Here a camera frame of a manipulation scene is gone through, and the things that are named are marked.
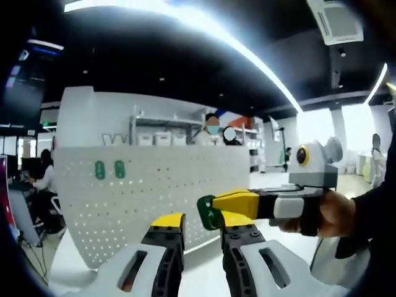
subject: black circular eye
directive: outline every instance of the black circular eye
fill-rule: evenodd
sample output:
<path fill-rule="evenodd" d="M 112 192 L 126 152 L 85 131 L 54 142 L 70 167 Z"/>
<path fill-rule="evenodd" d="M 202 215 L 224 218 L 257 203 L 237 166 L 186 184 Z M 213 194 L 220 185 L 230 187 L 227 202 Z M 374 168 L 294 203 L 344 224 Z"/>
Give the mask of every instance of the black circular eye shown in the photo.
<path fill-rule="evenodd" d="M 297 151 L 297 162 L 299 164 L 304 164 L 307 159 L 307 151 L 304 147 L 300 147 Z"/>

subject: shelf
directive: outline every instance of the shelf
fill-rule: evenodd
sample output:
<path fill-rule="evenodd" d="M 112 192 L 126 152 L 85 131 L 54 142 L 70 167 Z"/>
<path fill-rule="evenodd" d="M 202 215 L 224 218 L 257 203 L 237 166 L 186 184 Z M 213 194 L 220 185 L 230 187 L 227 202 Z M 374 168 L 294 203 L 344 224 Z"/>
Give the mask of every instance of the shelf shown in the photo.
<path fill-rule="evenodd" d="M 197 128 L 201 128 L 202 123 L 200 121 L 193 121 L 193 120 L 189 120 L 189 119 L 136 118 L 136 126 L 174 127 L 174 128 L 197 127 Z"/>

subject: air conditioner vent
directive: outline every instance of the air conditioner vent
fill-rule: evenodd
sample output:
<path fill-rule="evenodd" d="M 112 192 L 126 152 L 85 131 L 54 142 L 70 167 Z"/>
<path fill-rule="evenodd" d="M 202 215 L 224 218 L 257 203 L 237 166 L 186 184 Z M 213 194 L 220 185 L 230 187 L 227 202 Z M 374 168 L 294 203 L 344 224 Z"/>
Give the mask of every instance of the air conditioner vent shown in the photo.
<path fill-rule="evenodd" d="M 344 4 L 333 0 L 307 0 L 326 45 L 363 41 L 359 20 Z"/>

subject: computer monitor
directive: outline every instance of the computer monitor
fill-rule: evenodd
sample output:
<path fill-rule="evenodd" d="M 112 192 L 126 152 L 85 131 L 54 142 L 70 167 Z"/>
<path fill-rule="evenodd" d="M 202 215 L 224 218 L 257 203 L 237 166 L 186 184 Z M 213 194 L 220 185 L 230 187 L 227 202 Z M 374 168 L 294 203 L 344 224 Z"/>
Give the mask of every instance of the computer monitor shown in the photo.
<path fill-rule="evenodd" d="M 44 175 L 40 158 L 22 158 L 22 171 L 29 172 L 29 177 L 40 179 Z"/>
<path fill-rule="evenodd" d="M 7 155 L 7 178 L 18 176 L 18 158 L 17 156 Z"/>

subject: display screen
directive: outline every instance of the display screen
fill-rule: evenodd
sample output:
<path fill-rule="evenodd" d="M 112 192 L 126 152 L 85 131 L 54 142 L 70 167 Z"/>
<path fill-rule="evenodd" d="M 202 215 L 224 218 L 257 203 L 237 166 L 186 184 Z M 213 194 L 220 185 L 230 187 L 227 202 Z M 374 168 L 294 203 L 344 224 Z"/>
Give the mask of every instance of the display screen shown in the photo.
<path fill-rule="evenodd" d="M 48 45 L 28 42 L 12 68 L 0 99 L 0 135 L 37 134 L 46 80 L 61 52 Z"/>

